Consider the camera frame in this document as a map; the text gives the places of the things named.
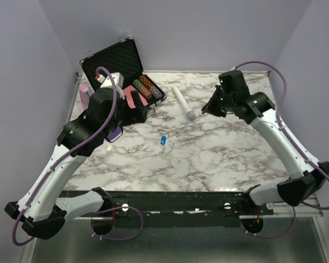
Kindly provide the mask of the blue key tag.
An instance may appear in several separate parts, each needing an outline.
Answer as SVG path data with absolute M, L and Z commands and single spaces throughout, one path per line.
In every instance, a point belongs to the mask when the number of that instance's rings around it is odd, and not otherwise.
M 161 137 L 161 140 L 160 140 L 160 144 L 161 145 L 165 145 L 166 144 L 166 140 L 167 140 L 166 136 L 162 136 Z

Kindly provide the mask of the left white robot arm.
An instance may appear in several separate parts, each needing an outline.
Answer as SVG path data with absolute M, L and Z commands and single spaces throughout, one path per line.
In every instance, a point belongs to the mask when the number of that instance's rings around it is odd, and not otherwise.
M 70 177 L 110 134 L 146 121 L 148 108 L 139 93 L 132 91 L 131 98 L 134 108 L 112 88 L 97 90 L 88 108 L 64 125 L 48 164 L 28 193 L 5 206 L 5 212 L 21 223 L 31 238 L 50 239 L 67 221 L 82 215 L 112 213 L 112 198 L 100 187 L 74 198 L 61 198 L 60 194 Z

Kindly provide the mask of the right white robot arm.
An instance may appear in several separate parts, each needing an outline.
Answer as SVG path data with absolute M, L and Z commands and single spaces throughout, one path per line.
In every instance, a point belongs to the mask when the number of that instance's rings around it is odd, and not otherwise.
M 267 203 L 298 206 L 323 186 L 329 176 L 329 162 L 320 162 L 307 151 L 298 152 L 302 144 L 277 120 L 274 103 L 263 92 L 251 94 L 241 71 L 224 72 L 218 79 L 219 84 L 201 111 L 216 117 L 232 113 L 244 120 L 270 145 L 289 176 L 286 181 L 249 188 L 243 193 L 242 210 L 252 215 Z

